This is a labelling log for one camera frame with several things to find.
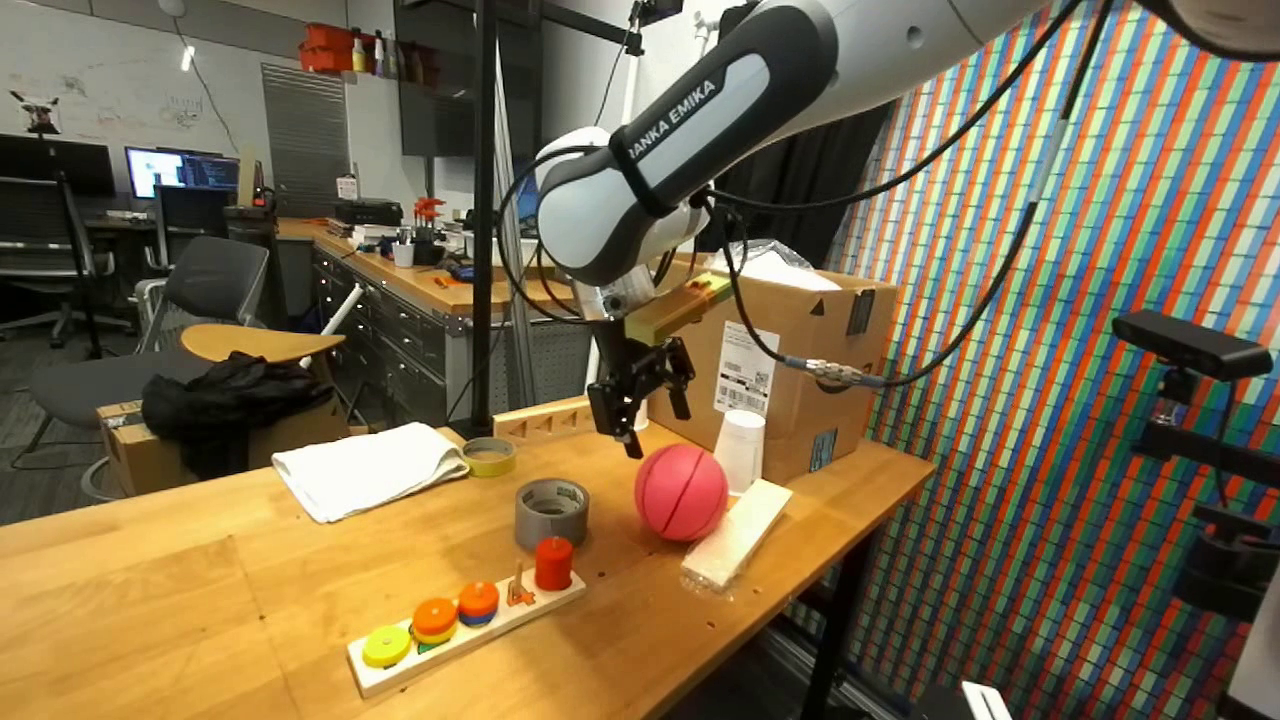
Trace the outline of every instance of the yellow object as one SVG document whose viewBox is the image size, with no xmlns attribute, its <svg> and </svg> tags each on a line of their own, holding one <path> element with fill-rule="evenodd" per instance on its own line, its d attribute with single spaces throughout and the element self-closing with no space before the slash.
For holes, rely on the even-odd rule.
<svg viewBox="0 0 1280 720">
<path fill-rule="evenodd" d="M 715 309 L 728 296 L 728 275 L 702 272 L 684 290 L 660 296 L 657 306 L 636 309 L 624 328 L 627 339 L 660 349 L 669 346 L 684 325 L 697 325 L 707 309 Z"/>
<path fill-rule="evenodd" d="M 366 642 L 366 665 L 396 670 L 407 656 L 413 642 L 403 626 L 385 626 Z"/>
<path fill-rule="evenodd" d="M 473 478 L 510 478 L 517 467 L 517 450 L 510 441 L 498 438 L 473 438 L 463 446 L 470 467 Z"/>
</svg>

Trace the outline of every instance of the computer monitor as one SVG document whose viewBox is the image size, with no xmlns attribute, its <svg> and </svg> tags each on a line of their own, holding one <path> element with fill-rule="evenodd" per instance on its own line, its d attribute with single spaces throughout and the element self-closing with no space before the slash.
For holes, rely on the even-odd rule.
<svg viewBox="0 0 1280 720">
<path fill-rule="evenodd" d="M 77 196 L 117 196 L 110 143 L 0 137 L 0 178 L 66 178 Z"/>
<path fill-rule="evenodd" d="M 123 147 L 133 196 L 156 196 L 156 183 L 169 190 L 210 190 L 238 192 L 241 166 L 238 155 L 191 154 L 191 147 Z"/>
</svg>

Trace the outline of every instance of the cardboard box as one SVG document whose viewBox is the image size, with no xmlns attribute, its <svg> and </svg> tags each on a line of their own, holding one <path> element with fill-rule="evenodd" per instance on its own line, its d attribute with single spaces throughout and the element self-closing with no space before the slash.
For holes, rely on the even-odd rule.
<svg viewBox="0 0 1280 720">
<path fill-rule="evenodd" d="M 836 292 L 743 279 L 743 306 L 760 338 L 785 357 L 820 357 L 884 370 L 901 292 L 875 279 L 831 275 Z M 849 456 L 868 420 L 875 392 L 824 392 L 812 374 L 775 370 L 743 333 L 737 306 L 719 302 L 684 333 L 697 382 L 687 384 L 691 420 L 678 420 L 669 392 L 651 392 L 650 416 L 702 450 L 715 450 L 725 410 L 763 412 L 763 478 L 794 480 Z"/>
<path fill-rule="evenodd" d="M 187 485 L 191 474 L 171 441 L 153 438 L 141 399 L 96 410 L 117 480 L 128 494 L 162 494 Z M 348 438 L 348 416 L 336 399 L 283 416 L 249 438 L 249 467 L 272 463 L 272 452 L 326 446 Z"/>
</svg>

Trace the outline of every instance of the desk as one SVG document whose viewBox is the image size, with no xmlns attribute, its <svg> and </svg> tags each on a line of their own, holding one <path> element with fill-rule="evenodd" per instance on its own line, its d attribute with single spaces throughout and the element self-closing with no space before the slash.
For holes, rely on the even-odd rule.
<svg viewBox="0 0 1280 720">
<path fill-rule="evenodd" d="M 427 592 L 510 576 L 513 494 L 593 494 L 590 592 L 513 638 L 360 699 L 344 645 Z M 510 480 L 312 523 L 272 474 L 0 527 L 0 709 L 8 716 L 650 716 L 697 689 L 828 565 L 893 515 L 931 463 L 863 446 L 799 478 L 728 595 L 634 512 L 636 463 L 607 438 L 524 450 Z"/>
<path fill-rule="evenodd" d="M 317 306 L 326 320 L 336 316 L 355 286 L 366 290 L 352 316 L 340 325 L 348 346 L 327 357 L 327 370 L 340 398 L 368 423 L 448 423 L 473 412 L 473 286 L 461 286 L 433 264 L 407 269 L 355 251 L 326 222 L 279 222 L 278 237 L 317 244 Z M 510 353 L 513 328 L 506 325 L 510 306 L 513 290 L 498 272 L 488 412 L 577 398 L 590 370 L 590 328 L 531 320 L 531 390 L 517 390 L 522 374 L 510 374 L 517 365 L 517 353 Z"/>
</svg>

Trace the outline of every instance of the metal pole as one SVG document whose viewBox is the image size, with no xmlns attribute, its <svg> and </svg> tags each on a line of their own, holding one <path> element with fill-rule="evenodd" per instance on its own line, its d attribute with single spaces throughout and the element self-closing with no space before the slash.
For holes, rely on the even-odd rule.
<svg viewBox="0 0 1280 720">
<path fill-rule="evenodd" d="M 473 279 L 473 438 L 493 431 L 488 412 L 488 328 L 493 328 L 493 87 L 498 87 L 498 10 L 477 0 L 477 279 Z"/>
</svg>

